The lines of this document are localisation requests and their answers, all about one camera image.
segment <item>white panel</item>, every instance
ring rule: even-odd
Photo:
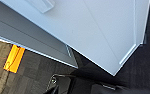
[[[114,74],[118,69],[116,57],[83,1],[55,0],[56,6],[45,15],[40,14],[24,1],[1,1],[109,73]]]
[[[138,45],[143,44],[149,7],[150,0],[136,0],[136,42]]]
[[[84,0],[119,61],[134,42],[134,0]]]
[[[112,75],[139,45],[135,0],[55,0],[45,14],[22,0],[0,1]]]

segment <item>orange tag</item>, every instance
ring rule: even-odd
[[[4,69],[16,73],[20,65],[20,61],[22,59],[24,51],[25,48],[17,47],[17,45],[13,45],[9,53],[9,56],[7,58],[7,61],[4,65]]]

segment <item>dark surface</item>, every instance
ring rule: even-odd
[[[81,56],[81,61],[84,66],[72,74],[113,85],[122,85],[134,90],[136,89],[139,91],[139,94],[143,94],[146,91],[150,92],[150,12],[146,34],[146,44],[139,47],[133,53],[115,77],[83,56]]]

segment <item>floor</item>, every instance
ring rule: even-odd
[[[26,50],[18,72],[3,70],[12,45],[0,42],[0,94],[43,94],[53,74],[70,74],[75,69]]]

